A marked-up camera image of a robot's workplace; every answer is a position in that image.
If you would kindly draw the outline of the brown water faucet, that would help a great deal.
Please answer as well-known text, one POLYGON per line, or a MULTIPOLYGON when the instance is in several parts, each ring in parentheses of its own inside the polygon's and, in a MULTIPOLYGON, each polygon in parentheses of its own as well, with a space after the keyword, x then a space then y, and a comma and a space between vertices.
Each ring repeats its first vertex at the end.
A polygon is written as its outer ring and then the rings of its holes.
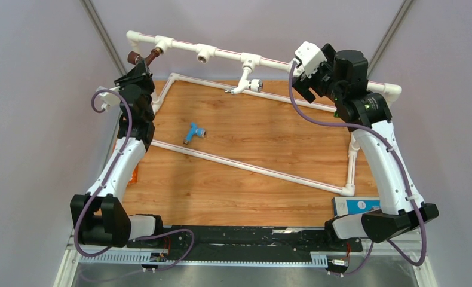
POLYGON ((163 54, 162 49, 154 48, 151 50, 150 54, 146 57, 141 56, 138 52, 131 51, 127 56, 127 62, 133 65, 137 65, 141 60, 143 60, 147 66, 149 66, 154 59, 163 54))

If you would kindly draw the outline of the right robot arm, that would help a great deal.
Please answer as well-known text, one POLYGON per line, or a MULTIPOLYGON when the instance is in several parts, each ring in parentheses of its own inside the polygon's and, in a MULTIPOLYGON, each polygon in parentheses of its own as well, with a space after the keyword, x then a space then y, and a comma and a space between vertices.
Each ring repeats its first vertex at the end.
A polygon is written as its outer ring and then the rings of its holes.
POLYGON ((324 244, 339 250, 348 239, 381 243, 439 216, 424 201, 400 155, 392 115, 383 87, 367 77, 368 60, 361 51, 336 51, 303 42, 295 51, 289 74, 290 91, 307 102, 326 96, 336 108, 340 126, 347 128, 364 152, 379 193, 379 209, 337 216, 325 223, 324 244))

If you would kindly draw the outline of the white PVC pipe frame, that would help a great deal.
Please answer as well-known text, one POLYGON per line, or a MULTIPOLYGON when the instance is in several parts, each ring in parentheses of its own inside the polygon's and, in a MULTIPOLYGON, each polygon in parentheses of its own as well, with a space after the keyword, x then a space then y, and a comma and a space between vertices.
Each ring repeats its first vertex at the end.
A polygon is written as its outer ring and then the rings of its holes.
MULTIPOLYGON (((292 64, 281 62, 278 60, 273 60, 269 58, 262 57, 261 55, 251 54, 251 53, 239 53, 235 51, 224 50, 217 48, 211 45, 206 44, 193 44, 190 42, 178 41, 173 38, 166 36, 151 36, 145 35, 135 31, 128 31, 126 37, 132 47, 132 51, 138 52, 140 54, 139 45, 142 42, 154 44, 154 48, 162 49, 163 53, 171 48, 181 49, 185 51, 195 52, 197 54, 198 61, 200 63, 207 63, 212 57, 220 57, 228 60, 234 60, 242 63, 243 66, 249 66, 252 70, 257 66, 264 66, 267 68, 278 69, 281 71, 289 72, 292 70, 292 64)), ((163 105, 163 101, 175 81, 184 81, 187 83, 197 84, 206 87, 218 88, 221 90, 228 90, 236 86, 231 86, 228 84, 222 84, 215 81, 203 80, 201 78, 187 77, 178 73, 171 73, 168 77, 168 80, 162 89, 160 95, 156 97, 156 100, 152 103, 154 111, 158 111, 163 105)), ((337 109, 334 106, 319 104, 319 103, 308 103, 305 100, 297 100, 294 97, 285 97, 277 94, 267 93, 267 92, 253 92, 250 90, 245 90, 240 94, 247 94, 249 96, 256 96, 263 99, 274 100, 278 102, 288 103, 291 105, 296 105, 297 107, 307 107, 320 111, 331 112, 333 114, 337 113, 337 109)), ((357 156, 359 152, 359 145, 355 138, 351 138, 350 144, 348 145, 348 172, 347 172, 347 183, 343 187, 336 185, 330 185, 325 182, 319 182, 310 180, 307 178, 302 178, 298 176, 293 176, 291 174, 278 172, 276 170, 266 169, 264 167, 254 166, 251 164, 243 163, 240 161, 230 160, 224 157, 218 157, 213 154, 206 154, 200 151, 193 149, 182 148, 177 145, 165 143, 165 142, 154 142, 154 146, 164 148, 170 151, 179 152, 185 155, 191 155, 197 158, 202 158, 208 161, 224 164, 227 166, 236 167, 238 169, 247 170, 250 172, 255 172, 258 174, 270 176, 273 178, 283 179, 285 181, 294 182, 304 186, 313 187, 319 190, 328 191, 330 193, 339 194, 341 196, 351 197, 355 194, 355 167, 357 156)))

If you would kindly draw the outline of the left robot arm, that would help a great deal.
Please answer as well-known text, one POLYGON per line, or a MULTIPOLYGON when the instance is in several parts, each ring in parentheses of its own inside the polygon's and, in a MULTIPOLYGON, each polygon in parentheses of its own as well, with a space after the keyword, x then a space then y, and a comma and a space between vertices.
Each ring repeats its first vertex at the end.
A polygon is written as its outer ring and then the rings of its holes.
POLYGON ((70 202, 74 225, 74 245, 83 254, 81 245, 124 247, 129 240, 142 238, 157 248, 165 241, 159 216, 127 215, 122 198, 139 161, 152 142, 155 118, 152 96, 155 85, 145 60, 139 60, 125 76, 115 80, 116 90, 101 89, 111 94, 121 115, 114 151, 100 176, 83 195, 74 195, 70 202))

